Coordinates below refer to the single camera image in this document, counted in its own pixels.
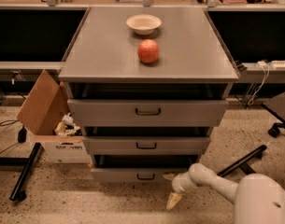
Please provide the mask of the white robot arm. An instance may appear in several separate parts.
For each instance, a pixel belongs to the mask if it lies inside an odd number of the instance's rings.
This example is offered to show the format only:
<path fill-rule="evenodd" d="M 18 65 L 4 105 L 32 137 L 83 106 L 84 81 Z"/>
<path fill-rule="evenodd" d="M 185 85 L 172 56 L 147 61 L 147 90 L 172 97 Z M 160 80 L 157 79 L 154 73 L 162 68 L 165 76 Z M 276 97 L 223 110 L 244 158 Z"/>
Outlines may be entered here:
<path fill-rule="evenodd" d="M 185 173 L 165 177 L 172 185 L 167 210 L 174 208 L 185 193 L 208 186 L 234 205 L 235 224 L 285 224 L 285 189 L 267 175 L 246 175 L 236 183 L 194 163 Z"/>

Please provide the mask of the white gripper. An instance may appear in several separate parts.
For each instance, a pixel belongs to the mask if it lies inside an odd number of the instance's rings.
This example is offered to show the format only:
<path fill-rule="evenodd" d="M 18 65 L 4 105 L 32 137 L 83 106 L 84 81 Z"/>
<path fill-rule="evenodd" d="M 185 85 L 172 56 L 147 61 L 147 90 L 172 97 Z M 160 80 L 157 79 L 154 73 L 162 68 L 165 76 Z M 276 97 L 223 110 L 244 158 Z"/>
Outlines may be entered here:
<path fill-rule="evenodd" d="M 166 209 L 173 209 L 177 203 L 181 200 L 182 195 L 184 193 L 190 192 L 195 188 L 195 183 L 190 178 L 188 172 L 180 173 L 175 175 L 174 173 L 164 173 L 163 178 L 171 182 L 172 188 L 174 192 L 171 192 L 168 197 L 168 201 L 166 204 Z"/>

